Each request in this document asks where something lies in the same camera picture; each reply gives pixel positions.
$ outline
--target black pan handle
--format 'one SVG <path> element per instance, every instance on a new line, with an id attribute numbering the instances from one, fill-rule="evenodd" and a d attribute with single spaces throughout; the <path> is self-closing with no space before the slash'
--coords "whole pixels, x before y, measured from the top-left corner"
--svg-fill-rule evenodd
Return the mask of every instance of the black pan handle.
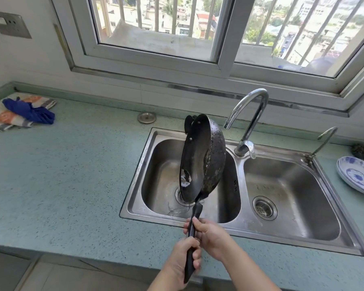
<path id="1" fill-rule="evenodd" d="M 194 228 L 193 225 L 193 217 L 195 216 L 196 218 L 199 218 L 199 216 L 201 215 L 202 212 L 202 204 L 199 203 L 198 201 L 195 203 L 195 205 L 193 206 L 193 214 L 191 215 L 191 219 L 189 222 L 189 227 L 187 229 L 187 236 L 195 236 L 196 235 L 196 229 Z M 193 265 L 193 252 L 194 252 L 195 248 L 191 247 L 188 251 L 187 251 L 187 257 L 186 257 L 186 265 L 185 265 L 185 279 L 184 279 L 184 283 L 186 284 L 191 275 L 194 273 L 194 271 L 196 270 L 194 268 Z"/>
<path id="2" fill-rule="evenodd" d="M 191 124 L 194 122 L 194 120 L 196 119 L 196 115 L 188 115 L 185 118 L 185 134 L 188 134 L 190 132 L 191 129 Z"/>

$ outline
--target striped towel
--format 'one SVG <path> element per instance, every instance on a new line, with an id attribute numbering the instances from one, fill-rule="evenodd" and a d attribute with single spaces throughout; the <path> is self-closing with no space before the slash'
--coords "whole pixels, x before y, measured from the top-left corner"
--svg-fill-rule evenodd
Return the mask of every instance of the striped towel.
<path id="1" fill-rule="evenodd" d="M 34 108 L 42 106 L 50 109 L 57 103 L 53 99 L 25 93 L 13 93 L 7 98 L 16 100 L 17 97 L 20 97 L 20 100 L 24 102 L 31 102 Z M 6 131 L 13 126 L 32 127 L 33 121 L 26 120 L 24 117 L 9 111 L 1 101 L 2 100 L 0 100 L 0 131 Z"/>

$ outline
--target small faucet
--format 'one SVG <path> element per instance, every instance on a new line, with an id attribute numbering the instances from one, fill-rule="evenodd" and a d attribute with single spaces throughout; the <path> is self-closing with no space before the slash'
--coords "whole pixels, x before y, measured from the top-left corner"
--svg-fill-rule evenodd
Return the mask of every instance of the small faucet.
<path id="1" fill-rule="evenodd" d="M 337 132 L 338 129 L 339 129 L 338 127 L 332 127 L 330 129 L 328 129 L 326 132 L 324 132 L 321 135 L 319 135 L 319 137 L 317 138 L 317 140 L 320 140 L 323 136 L 325 136 L 327 133 L 330 132 L 330 135 L 321 144 L 321 146 L 319 146 L 313 153 L 308 154 L 308 155 L 305 155 L 306 156 L 306 161 L 308 163 L 311 163 L 313 161 L 313 158 L 315 157 L 315 155 L 329 142 L 330 138 L 333 137 L 333 135 Z"/>
<path id="2" fill-rule="evenodd" d="M 262 101 L 260 102 L 259 108 L 257 108 L 255 115 L 253 116 L 247 130 L 244 133 L 244 136 L 241 138 L 238 146 L 235 148 L 234 153 L 243 157 L 247 152 L 250 152 L 250 156 L 252 159 L 256 158 L 255 147 L 251 141 L 248 141 L 249 136 L 251 135 L 254 127 L 256 126 L 259 118 L 262 116 L 264 109 L 267 106 L 268 102 L 268 93 L 266 89 L 256 89 L 251 93 L 245 95 L 243 99 L 236 105 L 231 114 L 229 115 L 227 121 L 224 124 L 224 128 L 229 130 L 234 122 L 234 120 L 238 117 L 240 112 L 256 97 L 262 97 Z"/>

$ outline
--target kitchen sink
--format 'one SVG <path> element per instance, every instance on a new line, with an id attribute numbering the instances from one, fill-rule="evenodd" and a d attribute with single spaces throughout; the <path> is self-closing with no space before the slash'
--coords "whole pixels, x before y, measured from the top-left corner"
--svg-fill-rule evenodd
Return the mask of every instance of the kitchen sink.
<path id="1" fill-rule="evenodd" d="M 153 128 L 120 212 L 122 218 L 181 227 L 194 203 L 179 191 L 186 135 Z M 236 156 L 238 142 L 226 140 L 218 186 L 201 203 L 201 217 L 229 234 L 270 242 L 363 255 L 335 202 L 318 162 L 304 153 L 255 145 L 256 158 Z"/>

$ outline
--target hand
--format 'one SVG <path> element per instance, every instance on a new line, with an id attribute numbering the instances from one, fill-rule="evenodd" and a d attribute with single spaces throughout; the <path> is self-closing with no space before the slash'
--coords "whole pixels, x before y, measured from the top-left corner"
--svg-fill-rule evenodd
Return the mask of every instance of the hand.
<path id="1" fill-rule="evenodd" d="M 183 282 L 185 278 L 186 256 L 187 251 L 191 247 L 196 248 L 193 252 L 195 273 L 201 269 L 202 258 L 199 244 L 199 240 L 194 237 L 180 240 L 174 246 L 173 252 L 171 252 L 162 270 L 148 290 L 182 290 L 185 288 L 186 284 Z"/>
<path id="2" fill-rule="evenodd" d="M 204 218 L 200 220 L 201 221 L 199 221 L 196 217 L 193 217 L 196 237 L 201 240 L 201 246 L 210 256 L 223 262 L 222 256 L 226 248 L 233 245 L 235 241 L 219 224 Z M 189 227 L 189 221 L 190 219 L 188 218 L 183 226 L 183 232 L 185 234 Z"/>

